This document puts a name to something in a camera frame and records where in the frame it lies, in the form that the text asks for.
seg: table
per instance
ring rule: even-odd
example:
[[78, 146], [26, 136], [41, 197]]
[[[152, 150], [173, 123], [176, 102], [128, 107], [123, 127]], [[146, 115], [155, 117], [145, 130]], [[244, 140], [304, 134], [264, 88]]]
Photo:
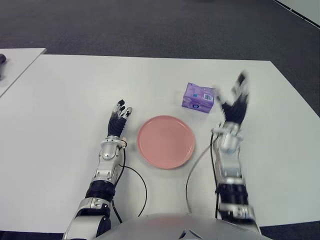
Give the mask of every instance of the table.
[[0, 49], [6, 62], [1, 65], [0, 97], [11, 87], [21, 74], [46, 51], [45, 48]]
[[[187, 212], [185, 183], [208, 146], [210, 130], [224, 120], [181, 107], [187, 83], [230, 90], [246, 70], [250, 84], [242, 124], [242, 170], [260, 226], [319, 220], [320, 119], [270, 61], [41, 55], [0, 101], [0, 229], [62, 233], [85, 196], [98, 164], [100, 142], [114, 104], [133, 107], [123, 137], [127, 165], [148, 188], [144, 214]], [[136, 137], [149, 118], [171, 115], [194, 132], [192, 159], [163, 170], [140, 156]], [[215, 207], [210, 155], [188, 186], [192, 212]], [[115, 204], [123, 220], [144, 203], [144, 186], [125, 170]], [[118, 224], [111, 213], [113, 226]]]

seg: purple box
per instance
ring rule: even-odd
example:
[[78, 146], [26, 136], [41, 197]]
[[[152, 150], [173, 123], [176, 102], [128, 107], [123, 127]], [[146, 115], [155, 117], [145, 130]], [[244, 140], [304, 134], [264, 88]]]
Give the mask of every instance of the purple box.
[[214, 105], [214, 89], [188, 83], [183, 95], [182, 107], [209, 113]]

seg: plate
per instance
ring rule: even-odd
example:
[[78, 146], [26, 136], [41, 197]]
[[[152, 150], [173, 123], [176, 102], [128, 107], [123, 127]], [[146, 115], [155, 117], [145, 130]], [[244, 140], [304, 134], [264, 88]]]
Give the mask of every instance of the plate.
[[191, 128], [180, 119], [161, 115], [140, 128], [137, 146], [144, 159], [161, 169], [173, 169], [190, 159], [195, 149]]

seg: robot forearm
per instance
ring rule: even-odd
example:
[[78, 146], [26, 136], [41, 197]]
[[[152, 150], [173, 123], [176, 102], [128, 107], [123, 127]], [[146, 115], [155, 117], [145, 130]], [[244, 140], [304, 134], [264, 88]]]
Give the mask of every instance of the robot forearm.
[[232, 92], [235, 96], [233, 105], [226, 103], [219, 91], [216, 92], [225, 116], [223, 126], [212, 130], [218, 134], [211, 144], [216, 156], [216, 193], [221, 199], [218, 211], [221, 218], [228, 222], [256, 225], [239, 160], [240, 142], [243, 140], [239, 132], [246, 115], [249, 95], [248, 81], [243, 73], [238, 77]]
[[101, 143], [99, 164], [89, 189], [85, 194], [76, 213], [63, 235], [63, 239], [94, 239], [111, 228], [110, 202], [115, 195], [115, 188], [119, 179], [123, 162], [121, 149], [127, 146], [120, 135], [132, 112], [129, 107], [125, 113], [123, 100], [114, 107], [108, 125], [108, 136]]

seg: gray carpet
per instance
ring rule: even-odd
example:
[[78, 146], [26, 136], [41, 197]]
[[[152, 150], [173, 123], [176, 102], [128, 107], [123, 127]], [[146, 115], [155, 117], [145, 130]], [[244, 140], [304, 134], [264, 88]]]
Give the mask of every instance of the gray carpet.
[[0, 48], [270, 60], [320, 115], [320, 30], [272, 0], [0, 0], [0, 12]]

